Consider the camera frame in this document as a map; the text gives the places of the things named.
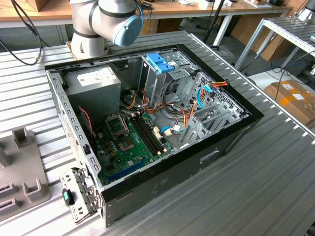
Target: aluminum workbench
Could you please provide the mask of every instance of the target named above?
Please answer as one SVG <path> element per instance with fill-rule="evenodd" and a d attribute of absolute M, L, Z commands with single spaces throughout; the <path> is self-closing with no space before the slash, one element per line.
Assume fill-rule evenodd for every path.
<path fill-rule="evenodd" d="M 59 176 L 76 161 L 42 66 L 0 54 L 0 136 L 26 126 L 36 134 L 52 197 L 0 222 L 1 235 L 302 236 L 315 221 L 315 136 L 199 39 L 184 31 L 146 35 L 112 52 L 184 43 L 265 117 L 226 156 L 106 229 L 98 214 L 75 225 Z M 19 51 L 32 61 L 37 50 Z M 46 64 L 72 60 L 46 48 Z"/>

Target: metal rack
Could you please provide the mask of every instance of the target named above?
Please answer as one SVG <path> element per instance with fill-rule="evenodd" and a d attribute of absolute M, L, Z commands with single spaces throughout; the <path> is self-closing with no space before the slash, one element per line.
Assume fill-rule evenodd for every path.
<path fill-rule="evenodd" d="M 257 51 L 258 55 L 262 52 L 262 50 L 264 50 L 271 37 L 273 37 L 274 34 L 278 34 L 297 46 L 283 63 L 283 67 L 289 63 L 299 49 L 302 49 L 307 53 L 311 53 L 311 55 L 315 57 L 315 43 L 310 41 L 310 37 L 315 35 L 315 21 L 306 24 L 296 17 L 267 18 L 261 20 L 256 31 L 252 35 L 239 60 L 237 61 L 235 65 L 236 69 L 240 69 L 245 58 L 250 52 L 250 49 L 258 39 L 264 27 L 269 28 L 271 32 Z"/>
<path fill-rule="evenodd" d="M 315 220 L 315 135 L 206 44 L 184 31 L 145 35 L 128 52 L 185 44 L 265 117 L 213 165 L 110 228 L 98 214 L 73 223 L 59 176 L 76 165 L 42 65 L 0 54 L 0 137 L 26 126 L 35 133 L 51 199 L 0 222 L 5 235 L 303 235 Z M 33 58 L 37 49 L 17 52 Z M 71 61 L 66 46 L 45 48 L 44 63 Z"/>

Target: blue pci slot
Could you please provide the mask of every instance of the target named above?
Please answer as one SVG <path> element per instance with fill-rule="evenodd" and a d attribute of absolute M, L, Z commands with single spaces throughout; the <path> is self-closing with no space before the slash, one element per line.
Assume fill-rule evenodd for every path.
<path fill-rule="evenodd" d="M 124 177 L 124 176 L 130 174 L 131 172 L 133 172 L 133 171 L 135 171 L 135 170 L 141 168 L 141 166 L 142 166 L 142 164 L 143 164 L 144 161 L 145 161 L 145 159 L 142 160 L 142 161 L 140 161 L 140 162 L 138 162 L 137 164 L 134 164 L 133 166 L 130 166 L 129 168 L 127 168 L 127 169 L 125 169 L 125 170 L 123 170 L 123 171 L 120 171 L 120 172 L 117 173 L 117 174 L 114 174 L 114 175 L 108 177 L 108 180 L 109 180 L 109 181 L 113 181 L 113 180 L 115 180 L 115 179 L 120 179 L 120 178 L 122 178 L 122 177 Z"/>

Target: gray robot arm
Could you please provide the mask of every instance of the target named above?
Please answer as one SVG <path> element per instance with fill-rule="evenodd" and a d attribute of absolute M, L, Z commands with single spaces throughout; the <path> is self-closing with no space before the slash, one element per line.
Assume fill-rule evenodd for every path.
<path fill-rule="evenodd" d="M 103 56 L 103 38 L 128 46 L 141 31 L 134 0 L 70 0 L 70 4 L 74 28 L 71 50 L 78 58 Z"/>

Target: blue cable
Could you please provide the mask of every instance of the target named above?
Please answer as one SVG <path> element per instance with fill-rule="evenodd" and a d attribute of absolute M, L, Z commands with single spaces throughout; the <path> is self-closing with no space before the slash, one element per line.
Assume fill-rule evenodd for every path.
<path fill-rule="evenodd" d="M 197 91 L 197 103 L 198 103 L 198 105 L 200 106 L 201 109 L 203 109 L 202 103 L 201 103 L 201 101 L 200 101 L 200 91 L 201 91 L 202 89 L 205 89 L 205 90 L 207 90 L 208 92 L 216 92 L 216 91 L 212 90 L 208 85 L 206 85 L 205 87 L 201 87 L 201 88 L 198 89 L 198 91 Z"/>
<path fill-rule="evenodd" d="M 165 126 L 161 129 L 161 133 L 163 133 L 166 129 L 169 129 L 169 126 Z"/>
<path fill-rule="evenodd" d="M 141 21 L 142 21 L 141 28 L 142 28 L 142 26 L 143 26 L 143 12 L 142 12 L 142 8 L 141 8 L 141 6 L 139 5 L 139 3 L 137 3 L 137 1 L 134 1 L 134 2 L 137 4 L 137 7 L 138 7 L 138 9 L 139 9 L 139 11 L 140 11 L 140 16 L 141 16 Z"/>

